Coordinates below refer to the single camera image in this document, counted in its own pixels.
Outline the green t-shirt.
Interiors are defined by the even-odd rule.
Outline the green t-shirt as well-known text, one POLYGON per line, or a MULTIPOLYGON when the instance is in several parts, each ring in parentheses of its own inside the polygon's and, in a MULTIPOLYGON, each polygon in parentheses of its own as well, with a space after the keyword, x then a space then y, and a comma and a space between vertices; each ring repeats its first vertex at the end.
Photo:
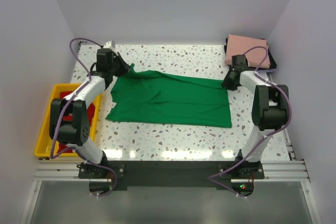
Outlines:
POLYGON ((131 70, 111 89, 106 120, 231 128, 228 92, 220 80, 131 70))

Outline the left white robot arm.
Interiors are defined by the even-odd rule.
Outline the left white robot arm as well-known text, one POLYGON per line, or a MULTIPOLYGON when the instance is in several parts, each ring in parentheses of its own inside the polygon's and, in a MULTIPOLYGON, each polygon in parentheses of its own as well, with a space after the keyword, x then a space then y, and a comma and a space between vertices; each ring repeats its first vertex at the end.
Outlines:
POLYGON ((74 53, 72 43, 83 38, 72 39, 69 48, 79 64, 87 72, 87 77, 75 91, 64 98, 55 98, 50 103, 49 136, 52 139, 50 159, 55 159, 65 151, 76 152, 97 178, 108 174, 109 165, 103 150, 93 142, 90 134, 87 108, 95 98, 103 93, 112 83, 114 77, 125 75, 131 70, 116 51, 114 41, 104 45, 97 44, 96 61, 87 68, 74 53))

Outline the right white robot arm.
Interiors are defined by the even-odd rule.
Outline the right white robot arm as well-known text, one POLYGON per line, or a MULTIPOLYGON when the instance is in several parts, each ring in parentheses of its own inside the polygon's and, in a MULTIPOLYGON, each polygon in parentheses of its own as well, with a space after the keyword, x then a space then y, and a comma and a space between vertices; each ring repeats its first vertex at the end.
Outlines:
POLYGON ((248 66, 245 55, 232 57, 232 65, 222 86, 230 91, 236 91, 239 86, 245 87, 254 95, 251 112, 254 127, 247 143, 240 150, 241 160, 223 171, 224 174, 234 171, 237 177, 246 178, 253 171, 251 163, 261 161, 270 139, 283 131, 291 120, 288 87, 262 77, 248 66))

